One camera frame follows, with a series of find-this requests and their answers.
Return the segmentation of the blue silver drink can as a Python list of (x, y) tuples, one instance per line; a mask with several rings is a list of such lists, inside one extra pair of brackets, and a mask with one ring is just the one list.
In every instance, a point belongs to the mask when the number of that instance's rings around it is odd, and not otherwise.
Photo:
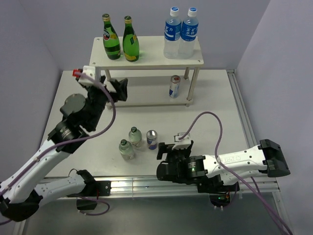
[(146, 133), (147, 145), (150, 150), (154, 150), (157, 148), (157, 138), (158, 134), (155, 130), (149, 130)]

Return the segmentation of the green glass bottle front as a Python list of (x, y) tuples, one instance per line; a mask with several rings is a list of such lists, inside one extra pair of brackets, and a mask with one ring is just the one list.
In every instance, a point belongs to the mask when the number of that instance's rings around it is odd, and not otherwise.
[(103, 45), (106, 55), (111, 60), (119, 59), (121, 55), (120, 41), (109, 14), (103, 14), (102, 20), (104, 22)]

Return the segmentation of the green glass bottle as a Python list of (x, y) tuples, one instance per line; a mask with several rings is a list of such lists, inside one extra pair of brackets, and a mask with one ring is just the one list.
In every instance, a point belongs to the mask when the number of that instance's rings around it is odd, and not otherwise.
[(119, 59), (121, 55), (120, 41), (109, 14), (103, 14), (102, 20), (104, 22), (103, 45), (106, 55), (111, 60)]
[(139, 41), (133, 29), (131, 16), (125, 16), (124, 22), (123, 52), (127, 61), (135, 62), (139, 59)]

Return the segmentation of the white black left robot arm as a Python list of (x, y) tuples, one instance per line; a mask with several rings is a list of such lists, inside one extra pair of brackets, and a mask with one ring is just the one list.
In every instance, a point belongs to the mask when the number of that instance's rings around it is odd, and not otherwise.
[(126, 101), (128, 79), (108, 82), (105, 76), (92, 79), (81, 73), (76, 81), (88, 92), (87, 96), (72, 94), (60, 108), (63, 117), (48, 134), (39, 150), (15, 174), (0, 184), (0, 212), (11, 221), (21, 222), (31, 217), (39, 207), (56, 199), (74, 196), (87, 198), (97, 194), (97, 182), (87, 170), (74, 176), (42, 184), (41, 180), (61, 161), (73, 154), (93, 132), (107, 103)]

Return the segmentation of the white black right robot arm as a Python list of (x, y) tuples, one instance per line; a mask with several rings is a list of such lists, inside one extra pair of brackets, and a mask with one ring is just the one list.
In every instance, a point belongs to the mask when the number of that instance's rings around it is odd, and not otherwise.
[(239, 179), (266, 174), (269, 178), (290, 175), (281, 146), (265, 139), (247, 150), (222, 154), (216, 160), (212, 155), (191, 154), (193, 141), (175, 137), (174, 144), (161, 142), (156, 169), (160, 181), (196, 185), (199, 193), (221, 194), (239, 189)]

